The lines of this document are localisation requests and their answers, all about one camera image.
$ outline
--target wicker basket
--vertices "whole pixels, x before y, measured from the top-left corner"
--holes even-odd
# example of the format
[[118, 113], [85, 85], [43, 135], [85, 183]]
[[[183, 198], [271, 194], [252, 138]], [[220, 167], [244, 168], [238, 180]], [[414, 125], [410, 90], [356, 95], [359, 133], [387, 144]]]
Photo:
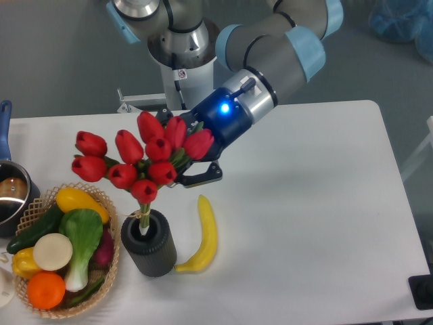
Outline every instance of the wicker basket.
[[116, 277], [117, 273], [120, 249], [120, 229], [118, 226], [116, 208], [114, 207], [113, 202], [110, 200], [110, 198], [108, 198], [108, 196], [104, 192], [94, 186], [83, 183], [70, 183], [62, 184], [60, 187], [55, 187], [52, 190], [48, 190], [45, 195], [42, 195], [42, 197], [35, 199], [35, 201], [29, 205], [28, 209], [24, 212], [24, 216], [20, 220], [20, 224], [18, 225], [18, 230], [16, 233], [19, 234], [24, 229], [32, 225], [33, 222], [35, 222], [39, 217], [41, 217], [43, 213], [48, 210], [48, 208], [55, 202], [55, 196], [62, 188], [79, 188], [81, 190], [84, 190], [94, 199], [96, 199], [96, 201], [98, 201], [104, 208], [107, 209], [111, 216], [110, 233], [114, 239], [114, 256], [110, 266], [108, 267], [100, 267], [98, 266], [98, 264], [92, 261], [90, 262], [89, 284], [93, 283], [103, 275], [105, 275], [105, 281], [96, 293], [94, 293], [86, 301], [83, 301], [76, 307], [72, 307], [70, 309], [62, 309], [61, 307], [55, 307], [50, 310], [41, 310], [33, 307], [28, 301], [26, 294], [28, 280], [14, 274], [14, 284], [17, 296], [20, 298], [23, 304], [25, 304], [27, 309], [30, 309], [33, 313], [40, 315], [42, 318], [68, 318], [83, 313], [84, 311], [92, 308], [97, 303], [99, 303], [101, 299], [107, 294], [113, 284], [114, 278]]

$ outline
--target orange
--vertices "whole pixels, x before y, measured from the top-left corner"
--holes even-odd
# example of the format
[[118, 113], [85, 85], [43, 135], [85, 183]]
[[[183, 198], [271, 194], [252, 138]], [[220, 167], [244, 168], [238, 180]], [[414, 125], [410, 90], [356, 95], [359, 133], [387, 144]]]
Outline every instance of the orange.
[[61, 276], [53, 272], [41, 272], [28, 281], [28, 301], [35, 308], [51, 309], [59, 305], [66, 292]]

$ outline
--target banana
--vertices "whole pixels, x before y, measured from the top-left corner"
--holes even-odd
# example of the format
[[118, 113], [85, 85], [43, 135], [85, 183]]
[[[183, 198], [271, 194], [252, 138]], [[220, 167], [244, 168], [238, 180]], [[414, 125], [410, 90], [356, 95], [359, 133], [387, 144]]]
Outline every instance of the banana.
[[203, 271], [214, 259], [218, 248], [218, 230], [214, 212], [204, 195], [198, 197], [198, 213], [202, 222], [202, 243], [197, 252], [183, 264], [175, 265], [177, 272], [195, 273]]

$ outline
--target cucumber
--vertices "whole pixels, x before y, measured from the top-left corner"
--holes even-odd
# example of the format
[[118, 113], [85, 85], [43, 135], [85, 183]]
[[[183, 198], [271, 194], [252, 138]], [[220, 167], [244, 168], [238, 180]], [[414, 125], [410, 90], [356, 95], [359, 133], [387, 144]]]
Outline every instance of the cucumber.
[[57, 232], [63, 215], [63, 211], [54, 203], [42, 217], [9, 242], [6, 247], [7, 252], [16, 254], [22, 249], [33, 247], [40, 237]]

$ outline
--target blue handle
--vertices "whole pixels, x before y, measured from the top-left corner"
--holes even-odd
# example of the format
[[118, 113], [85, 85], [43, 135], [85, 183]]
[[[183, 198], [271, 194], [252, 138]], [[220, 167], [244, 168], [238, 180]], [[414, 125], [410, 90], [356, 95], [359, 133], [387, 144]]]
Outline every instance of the blue handle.
[[0, 160], [11, 160], [8, 138], [11, 121], [12, 103], [5, 100], [0, 105]]

